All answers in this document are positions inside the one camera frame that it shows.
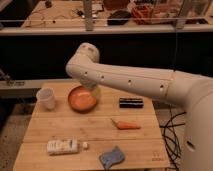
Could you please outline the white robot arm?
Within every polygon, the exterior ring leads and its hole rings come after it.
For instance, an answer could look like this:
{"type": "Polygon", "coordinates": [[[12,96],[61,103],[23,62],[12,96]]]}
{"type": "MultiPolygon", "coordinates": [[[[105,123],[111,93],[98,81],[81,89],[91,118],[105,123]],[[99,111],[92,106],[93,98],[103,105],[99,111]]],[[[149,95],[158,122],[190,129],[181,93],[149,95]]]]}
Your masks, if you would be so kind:
{"type": "Polygon", "coordinates": [[[213,171],[213,78],[170,69],[101,64],[96,46],[82,43],[66,64],[69,76],[177,105],[186,111],[180,171],[213,171]]]}

